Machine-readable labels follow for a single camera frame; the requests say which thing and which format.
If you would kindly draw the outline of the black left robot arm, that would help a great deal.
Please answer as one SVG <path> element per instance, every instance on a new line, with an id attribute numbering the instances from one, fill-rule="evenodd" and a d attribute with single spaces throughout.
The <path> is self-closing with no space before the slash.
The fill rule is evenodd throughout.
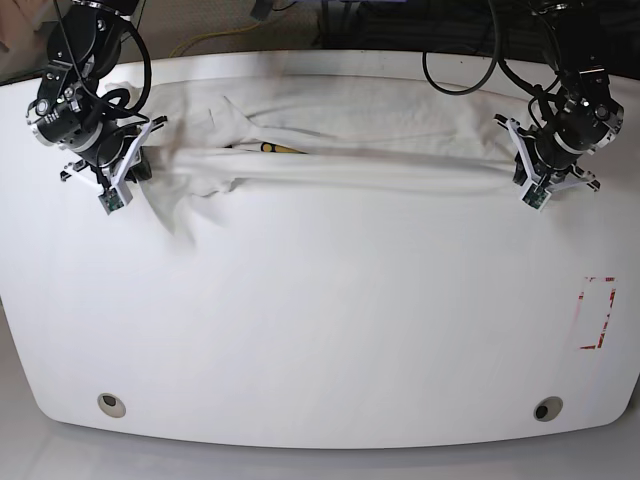
<path id="1" fill-rule="evenodd" d="M 537 104 L 540 119 L 525 129 L 497 114 L 495 121 L 516 145 L 513 182 L 521 200 L 540 210 L 551 195 L 585 185 L 598 191 L 595 176 L 578 166 L 584 154 L 594 154 L 619 134 L 624 108 L 610 93 L 606 68 L 607 37 L 597 11 L 583 1 L 528 1 L 541 20 L 547 38 L 546 58 L 556 75 L 550 88 L 532 85 L 498 61 L 507 77 Z"/>

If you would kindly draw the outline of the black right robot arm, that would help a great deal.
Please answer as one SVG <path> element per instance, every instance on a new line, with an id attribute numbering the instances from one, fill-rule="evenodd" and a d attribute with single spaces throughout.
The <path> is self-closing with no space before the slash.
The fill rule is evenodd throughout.
<path id="1" fill-rule="evenodd" d="M 64 166 L 62 181 L 94 179 L 88 185 L 107 213 L 132 200 L 129 185 L 152 177 L 143 145 L 167 119 L 151 119 L 142 108 L 151 92 L 152 66 L 148 49 L 132 22 L 135 1 L 74 1 L 56 13 L 57 24 L 47 42 L 48 64 L 26 120 L 46 146 L 77 155 Z M 100 81 L 118 63 L 122 39 L 129 36 L 143 60 L 139 94 L 118 87 L 99 94 Z"/>

